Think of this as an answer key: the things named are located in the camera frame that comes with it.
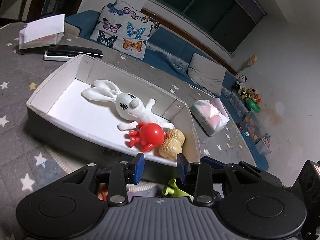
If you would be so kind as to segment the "grey white storage box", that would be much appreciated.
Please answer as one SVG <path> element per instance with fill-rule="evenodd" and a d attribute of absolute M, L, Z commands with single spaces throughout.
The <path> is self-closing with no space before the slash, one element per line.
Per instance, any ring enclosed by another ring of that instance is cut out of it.
<path fill-rule="evenodd" d="M 117 113 L 115 103 L 93 102 L 81 95 L 98 79 L 112 81 L 122 92 L 132 93 L 143 103 L 155 99 L 152 113 L 158 120 L 170 122 L 182 131 L 185 136 L 182 152 L 189 162 L 200 159 L 200 143 L 185 102 L 140 77 L 84 54 L 52 72 L 33 92 L 27 107 L 59 130 L 135 156 L 138 148 L 129 148 L 125 140 L 127 132 L 117 128 L 118 124 L 127 121 Z"/>

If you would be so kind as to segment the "green round alien toy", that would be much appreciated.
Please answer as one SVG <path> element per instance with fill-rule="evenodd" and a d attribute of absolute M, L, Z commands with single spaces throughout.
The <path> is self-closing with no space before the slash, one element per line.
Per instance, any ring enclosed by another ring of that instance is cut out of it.
<path fill-rule="evenodd" d="M 162 196 L 165 197 L 188 197 L 192 202 L 194 197 L 177 187 L 176 178 L 172 178 L 168 182 L 168 186 L 163 187 Z"/>

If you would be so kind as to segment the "wall flower decoration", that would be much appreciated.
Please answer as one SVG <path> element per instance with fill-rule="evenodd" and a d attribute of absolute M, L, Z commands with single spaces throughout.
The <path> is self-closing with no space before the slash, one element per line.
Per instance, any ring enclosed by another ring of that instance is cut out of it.
<path fill-rule="evenodd" d="M 250 56 L 246 61 L 244 61 L 239 69 L 239 71 L 243 71 L 246 68 L 249 68 L 251 66 L 253 66 L 253 64 L 255 64 L 257 61 L 257 56 L 256 55 L 252 55 Z"/>

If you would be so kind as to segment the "plush toy pile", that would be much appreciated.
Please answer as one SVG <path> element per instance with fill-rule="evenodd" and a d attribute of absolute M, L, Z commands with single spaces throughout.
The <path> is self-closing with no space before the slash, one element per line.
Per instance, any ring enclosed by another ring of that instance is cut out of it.
<path fill-rule="evenodd" d="M 242 100 L 245 101 L 247 108 L 251 111 L 255 111 L 255 113 L 259 113 L 261 108 L 259 107 L 259 103 L 261 102 L 260 94 L 257 93 L 256 89 L 252 87 L 248 89 L 240 89 L 238 91 Z"/>

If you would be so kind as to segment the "butterfly print pillow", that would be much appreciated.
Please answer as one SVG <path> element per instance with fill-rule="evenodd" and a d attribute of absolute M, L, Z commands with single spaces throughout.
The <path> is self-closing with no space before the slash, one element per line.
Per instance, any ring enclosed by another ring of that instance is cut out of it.
<path fill-rule="evenodd" d="M 143 60 L 148 39 L 159 29 L 154 18 L 137 11 L 124 1 L 104 6 L 89 37 L 108 48 Z"/>

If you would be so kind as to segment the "pastel soft tissue pack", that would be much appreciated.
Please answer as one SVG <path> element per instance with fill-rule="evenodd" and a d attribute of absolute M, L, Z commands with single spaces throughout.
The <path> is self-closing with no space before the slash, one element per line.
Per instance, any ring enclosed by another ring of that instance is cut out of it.
<path fill-rule="evenodd" d="M 198 100 L 190 111 L 209 137 L 220 132 L 229 122 L 229 116 L 219 98 Z"/>

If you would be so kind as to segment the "red round crab toy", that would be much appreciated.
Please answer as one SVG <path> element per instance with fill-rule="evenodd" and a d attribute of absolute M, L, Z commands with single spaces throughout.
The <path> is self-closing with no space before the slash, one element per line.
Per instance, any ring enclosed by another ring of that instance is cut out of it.
<path fill-rule="evenodd" d="M 150 152 L 161 146 L 164 141 L 165 133 L 161 126 L 156 123 L 139 123 L 135 129 L 129 130 L 126 136 L 128 141 L 126 146 L 135 146 L 141 152 Z"/>

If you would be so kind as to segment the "clear white tissue holder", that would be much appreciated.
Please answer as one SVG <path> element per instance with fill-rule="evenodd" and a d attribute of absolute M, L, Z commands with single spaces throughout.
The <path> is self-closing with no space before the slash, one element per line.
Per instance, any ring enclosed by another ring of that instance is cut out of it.
<path fill-rule="evenodd" d="M 65 15 L 42 18 L 27 25 L 19 33 L 19 50 L 56 45 L 65 30 Z"/>

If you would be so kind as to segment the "grey cushion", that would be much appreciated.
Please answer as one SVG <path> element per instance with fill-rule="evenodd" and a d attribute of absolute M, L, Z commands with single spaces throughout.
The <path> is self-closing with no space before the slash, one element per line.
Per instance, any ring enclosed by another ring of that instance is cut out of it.
<path fill-rule="evenodd" d="M 187 73 L 190 79 L 201 88 L 205 88 L 216 96 L 221 95 L 225 67 L 200 54 L 193 53 Z"/>

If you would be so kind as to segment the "panda plush toy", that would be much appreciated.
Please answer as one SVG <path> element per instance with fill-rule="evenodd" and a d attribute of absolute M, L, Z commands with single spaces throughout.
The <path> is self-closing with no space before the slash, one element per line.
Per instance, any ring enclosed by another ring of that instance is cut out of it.
<path fill-rule="evenodd" d="M 231 89 L 236 90 L 237 92 L 242 91 L 245 89 L 245 83 L 247 81 L 247 76 L 240 75 L 236 78 L 236 81 L 231 86 Z"/>

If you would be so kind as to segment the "white plush rabbit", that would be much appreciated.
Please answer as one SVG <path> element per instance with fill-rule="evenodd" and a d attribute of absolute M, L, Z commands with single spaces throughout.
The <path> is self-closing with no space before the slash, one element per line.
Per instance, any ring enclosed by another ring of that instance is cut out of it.
<path fill-rule="evenodd" d="M 163 129 L 173 129 L 175 126 L 169 122 L 160 121 L 152 108 L 155 99 L 151 98 L 145 105 L 142 100 L 132 93 L 122 92 L 119 87 L 109 80 L 95 80 L 93 87 L 81 92 L 81 95 L 94 102 L 114 102 L 116 111 L 121 118 L 128 123 L 118 124 L 120 131 L 128 131 L 137 128 L 140 123 L 155 123 Z"/>

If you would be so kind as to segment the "dark window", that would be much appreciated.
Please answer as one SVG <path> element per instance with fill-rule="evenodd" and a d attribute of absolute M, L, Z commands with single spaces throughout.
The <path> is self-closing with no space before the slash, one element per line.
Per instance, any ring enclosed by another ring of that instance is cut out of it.
<path fill-rule="evenodd" d="M 196 25 L 228 53 L 264 17 L 255 0 L 154 0 Z"/>

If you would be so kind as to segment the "tan peanut toy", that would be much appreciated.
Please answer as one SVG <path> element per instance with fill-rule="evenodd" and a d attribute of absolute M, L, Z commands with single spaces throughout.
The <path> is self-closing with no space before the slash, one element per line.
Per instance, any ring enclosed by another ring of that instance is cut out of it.
<path fill-rule="evenodd" d="M 164 159 L 176 161 L 177 155 L 183 152 L 182 146 L 184 142 L 185 136 L 179 129 L 170 129 L 165 134 L 163 143 L 159 146 L 159 155 Z"/>

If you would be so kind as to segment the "clear toy storage bin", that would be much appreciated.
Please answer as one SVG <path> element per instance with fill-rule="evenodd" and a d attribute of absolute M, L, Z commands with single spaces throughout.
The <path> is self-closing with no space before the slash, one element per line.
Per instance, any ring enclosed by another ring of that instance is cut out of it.
<path fill-rule="evenodd" d="M 237 122 L 236 125 L 246 137 L 251 137 L 259 154 L 268 155 L 273 151 L 271 136 L 267 133 L 264 122 L 254 110 L 248 112 L 242 122 Z"/>

